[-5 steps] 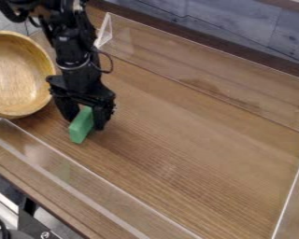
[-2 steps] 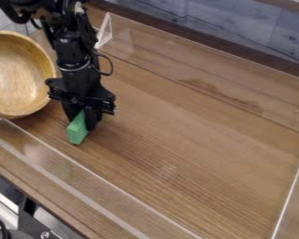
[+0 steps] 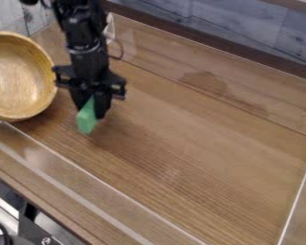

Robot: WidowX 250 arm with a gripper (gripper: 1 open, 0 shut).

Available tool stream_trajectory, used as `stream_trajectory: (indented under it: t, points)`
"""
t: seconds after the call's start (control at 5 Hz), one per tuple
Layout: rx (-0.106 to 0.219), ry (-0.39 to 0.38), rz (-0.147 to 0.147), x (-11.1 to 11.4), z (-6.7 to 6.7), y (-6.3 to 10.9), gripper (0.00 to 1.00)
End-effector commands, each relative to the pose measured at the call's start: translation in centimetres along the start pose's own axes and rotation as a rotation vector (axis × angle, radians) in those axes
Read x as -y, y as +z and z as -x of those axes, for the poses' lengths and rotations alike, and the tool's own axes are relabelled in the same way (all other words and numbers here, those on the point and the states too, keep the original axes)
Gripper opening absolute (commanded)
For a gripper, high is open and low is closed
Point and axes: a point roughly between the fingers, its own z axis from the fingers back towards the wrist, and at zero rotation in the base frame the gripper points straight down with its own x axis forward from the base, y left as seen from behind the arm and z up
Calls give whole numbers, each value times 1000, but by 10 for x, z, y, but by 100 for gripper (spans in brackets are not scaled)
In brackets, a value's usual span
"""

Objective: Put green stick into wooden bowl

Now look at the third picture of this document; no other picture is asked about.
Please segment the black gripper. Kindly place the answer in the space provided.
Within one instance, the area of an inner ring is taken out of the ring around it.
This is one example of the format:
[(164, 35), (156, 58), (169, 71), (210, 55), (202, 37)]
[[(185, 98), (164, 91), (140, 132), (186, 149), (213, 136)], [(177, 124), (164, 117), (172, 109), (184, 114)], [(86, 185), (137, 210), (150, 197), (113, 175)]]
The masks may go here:
[(109, 69), (106, 45), (81, 52), (72, 50), (70, 59), (69, 65), (52, 67), (56, 85), (69, 90), (77, 110), (94, 96), (96, 118), (101, 120), (110, 109), (112, 99), (125, 99), (126, 80)]

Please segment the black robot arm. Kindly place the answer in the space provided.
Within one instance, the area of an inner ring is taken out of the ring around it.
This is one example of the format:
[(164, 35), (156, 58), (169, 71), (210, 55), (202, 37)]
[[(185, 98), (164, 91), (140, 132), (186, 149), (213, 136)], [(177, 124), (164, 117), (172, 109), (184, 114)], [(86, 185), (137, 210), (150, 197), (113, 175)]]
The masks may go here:
[(53, 11), (66, 40), (69, 65), (54, 65), (56, 85), (69, 90), (77, 110), (93, 100), (94, 119), (101, 120), (112, 100), (124, 100), (126, 80), (109, 68), (108, 13), (101, 0), (18, 0), (24, 5), (37, 3)]

